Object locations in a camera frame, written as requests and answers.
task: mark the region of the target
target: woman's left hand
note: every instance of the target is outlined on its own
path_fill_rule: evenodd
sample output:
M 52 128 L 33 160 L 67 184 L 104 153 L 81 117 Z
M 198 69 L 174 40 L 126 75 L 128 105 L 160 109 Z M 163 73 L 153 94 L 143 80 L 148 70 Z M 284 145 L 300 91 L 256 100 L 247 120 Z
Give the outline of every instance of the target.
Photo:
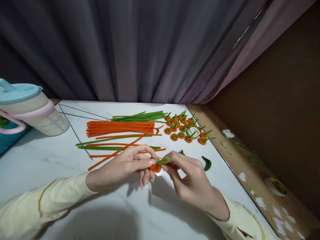
M 155 164 L 155 160 L 140 153 L 143 151 L 150 153 L 153 158 L 157 159 L 156 153 L 148 145 L 128 147 L 101 168 L 89 172 L 86 178 L 87 187 L 93 192 L 100 192 L 113 187 L 133 172 L 140 173 L 139 185 L 141 189 L 148 183 L 149 178 L 153 182 L 154 172 L 149 167 Z

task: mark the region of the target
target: pale yellow sleeve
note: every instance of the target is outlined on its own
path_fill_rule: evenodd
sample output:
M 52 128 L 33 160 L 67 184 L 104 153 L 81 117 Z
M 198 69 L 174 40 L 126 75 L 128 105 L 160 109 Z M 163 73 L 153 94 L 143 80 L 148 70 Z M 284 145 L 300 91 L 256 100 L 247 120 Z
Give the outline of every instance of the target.
M 223 196 L 228 205 L 230 217 L 226 222 L 209 217 L 221 228 L 227 240 L 280 240 L 265 229 L 259 220 L 244 206 Z
M 87 174 L 58 178 L 2 204 L 0 239 L 33 239 L 48 222 L 60 218 L 72 205 L 95 194 L 85 184 Z

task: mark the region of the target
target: brown cardboard wall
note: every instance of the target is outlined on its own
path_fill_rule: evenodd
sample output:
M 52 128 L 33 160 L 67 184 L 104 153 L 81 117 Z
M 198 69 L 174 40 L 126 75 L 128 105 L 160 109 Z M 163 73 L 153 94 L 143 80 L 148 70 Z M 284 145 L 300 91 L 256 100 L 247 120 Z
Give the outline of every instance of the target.
M 208 106 L 320 218 L 320 2 Z

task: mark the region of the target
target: woman's right hand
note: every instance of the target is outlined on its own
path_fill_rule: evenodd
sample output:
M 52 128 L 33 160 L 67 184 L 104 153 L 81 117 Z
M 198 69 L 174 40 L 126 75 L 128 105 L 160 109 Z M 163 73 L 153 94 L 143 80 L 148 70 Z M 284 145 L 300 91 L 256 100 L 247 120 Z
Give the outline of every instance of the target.
M 210 184 L 202 163 L 198 159 L 174 151 L 164 157 L 169 157 L 170 162 L 161 167 L 169 174 L 174 189 L 182 201 L 199 208 L 220 221 L 229 219 L 229 209 L 222 194 Z M 181 179 L 178 169 L 181 169 L 186 177 Z

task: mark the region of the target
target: table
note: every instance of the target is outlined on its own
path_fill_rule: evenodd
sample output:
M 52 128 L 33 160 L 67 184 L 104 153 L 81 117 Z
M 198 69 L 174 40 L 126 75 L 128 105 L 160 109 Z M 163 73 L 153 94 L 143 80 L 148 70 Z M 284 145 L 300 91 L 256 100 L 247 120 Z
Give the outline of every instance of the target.
M 180 114 L 185 105 L 116 103 L 63 100 L 56 105 L 70 123 L 63 134 L 47 137 L 35 129 L 25 134 L 0 158 L 0 202 L 46 184 L 58 177 L 69 177 L 82 172 L 101 158 L 89 158 L 87 152 L 75 147 L 76 143 L 90 141 L 86 137 L 88 121 L 105 120 L 112 115 L 132 115 L 142 111 L 161 111 Z M 129 143 L 132 139 L 118 139 Z M 207 171 L 210 183 L 229 198 L 243 204 L 255 213 L 262 224 L 271 229 L 210 142 L 206 146 L 197 141 L 173 142 L 169 135 L 142 138 L 138 144 L 167 148 L 158 152 L 164 156 L 170 151 L 184 150 L 187 156 L 212 161 Z M 108 154 L 88 151 L 89 154 Z M 42 233 L 41 239 L 224 239 L 221 230 L 200 210 L 181 202 L 173 184 L 163 171 L 143 190 L 138 186 L 139 175 L 133 174 L 112 191 L 97 194 L 74 206 L 63 218 L 55 221 Z

